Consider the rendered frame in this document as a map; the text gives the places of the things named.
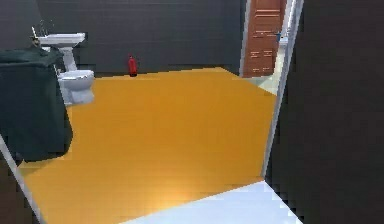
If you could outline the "red bottle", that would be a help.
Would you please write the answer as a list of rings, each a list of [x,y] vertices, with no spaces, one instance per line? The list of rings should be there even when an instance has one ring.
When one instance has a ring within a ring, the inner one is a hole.
[[[137,62],[132,55],[129,56],[128,67],[129,67],[129,75],[131,77],[136,77],[137,76]]]

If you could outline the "brown panelled door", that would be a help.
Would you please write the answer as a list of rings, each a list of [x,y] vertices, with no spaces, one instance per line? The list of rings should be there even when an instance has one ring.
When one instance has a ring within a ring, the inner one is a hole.
[[[272,75],[278,51],[275,33],[282,30],[287,0],[251,0],[245,48],[245,78]]]

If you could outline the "white toilet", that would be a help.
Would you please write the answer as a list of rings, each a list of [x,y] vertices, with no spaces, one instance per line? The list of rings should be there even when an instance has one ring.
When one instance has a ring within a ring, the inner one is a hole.
[[[60,90],[66,105],[87,104],[94,100],[92,70],[73,70],[58,76]]]

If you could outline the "dark green bin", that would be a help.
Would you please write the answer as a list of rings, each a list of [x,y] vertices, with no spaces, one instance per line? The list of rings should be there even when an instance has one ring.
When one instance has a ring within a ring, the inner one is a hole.
[[[55,65],[57,50],[0,50],[0,136],[26,162],[65,155],[73,131]]]

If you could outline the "white pedestal sink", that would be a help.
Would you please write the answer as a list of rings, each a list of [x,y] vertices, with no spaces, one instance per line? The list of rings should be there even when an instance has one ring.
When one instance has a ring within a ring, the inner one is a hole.
[[[67,71],[77,69],[73,48],[85,40],[84,33],[57,33],[38,36],[32,29],[32,38],[37,38],[43,48],[57,48],[63,53],[63,62]]]

